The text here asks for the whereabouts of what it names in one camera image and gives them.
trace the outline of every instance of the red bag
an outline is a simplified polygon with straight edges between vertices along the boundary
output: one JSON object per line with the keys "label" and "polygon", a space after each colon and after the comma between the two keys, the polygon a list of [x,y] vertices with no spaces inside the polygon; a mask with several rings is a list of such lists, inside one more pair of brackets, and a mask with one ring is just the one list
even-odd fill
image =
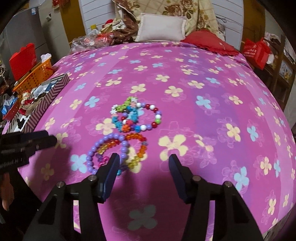
{"label": "red bag", "polygon": [[263,38],[257,43],[247,39],[242,54],[251,65],[263,70],[270,54],[270,48],[264,43]]}

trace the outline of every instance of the wooden furniture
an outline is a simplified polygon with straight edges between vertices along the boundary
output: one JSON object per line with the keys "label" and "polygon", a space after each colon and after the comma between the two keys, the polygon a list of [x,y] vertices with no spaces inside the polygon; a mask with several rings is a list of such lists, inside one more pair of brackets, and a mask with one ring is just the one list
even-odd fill
{"label": "wooden furniture", "polygon": [[[255,69],[254,72],[258,77],[264,82],[270,92],[273,94],[281,109],[284,111],[288,98],[294,83],[296,74],[296,64],[292,63],[284,54],[286,36],[281,36],[281,42],[278,41],[268,41],[270,48],[274,55],[277,57],[275,59],[274,68],[271,65],[266,64],[263,70]],[[284,61],[287,66],[292,70],[291,77],[286,80],[282,77],[279,72],[281,68],[281,63]]]}

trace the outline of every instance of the pink bedsheet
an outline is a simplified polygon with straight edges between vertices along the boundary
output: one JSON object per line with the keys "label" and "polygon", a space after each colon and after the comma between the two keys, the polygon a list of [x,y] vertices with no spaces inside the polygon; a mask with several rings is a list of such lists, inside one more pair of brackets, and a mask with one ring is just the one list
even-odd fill
{"label": "pink bedsheet", "polygon": [[[173,42],[132,43],[67,56],[56,65],[55,76],[68,73],[72,81],[35,130],[56,135],[58,145],[20,170],[42,200],[58,181],[70,184],[89,175],[86,153],[103,135],[118,132],[111,123],[113,105],[136,96],[163,114],[156,129],[141,132],[149,143],[142,161],[116,178],[110,198],[99,205],[108,240],[181,239],[189,206],[178,198],[169,173],[172,153],[209,182],[233,182],[262,232],[295,203],[291,130],[242,55],[222,57]],[[152,111],[138,114],[140,124],[154,121]],[[131,141],[130,156],[138,149],[139,142]],[[211,206],[207,240],[213,211]]]}

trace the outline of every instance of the orange basket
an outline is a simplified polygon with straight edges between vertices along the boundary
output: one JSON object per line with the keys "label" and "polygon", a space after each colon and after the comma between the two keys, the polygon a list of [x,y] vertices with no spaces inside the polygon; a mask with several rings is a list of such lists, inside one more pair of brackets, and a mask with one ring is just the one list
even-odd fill
{"label": "orange basket", "polygon": [[33,88],[46,81],[54,73],[50,59],[44,63],[39,63],[34,67],[33,71],[24,78],[16,87],[13,88],[12,92],[21,94],[26,90],[31,91]]}

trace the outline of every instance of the red bead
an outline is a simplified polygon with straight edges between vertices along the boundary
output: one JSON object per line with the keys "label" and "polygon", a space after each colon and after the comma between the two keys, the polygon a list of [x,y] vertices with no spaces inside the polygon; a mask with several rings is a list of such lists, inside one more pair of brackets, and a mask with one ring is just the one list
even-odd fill
{"label": "red bead", "polygon": [[157,127],[156,122],[152,122],[152,123],[151,123],[151,126],[152,126],[152,128],[156,128],[156,127]]}

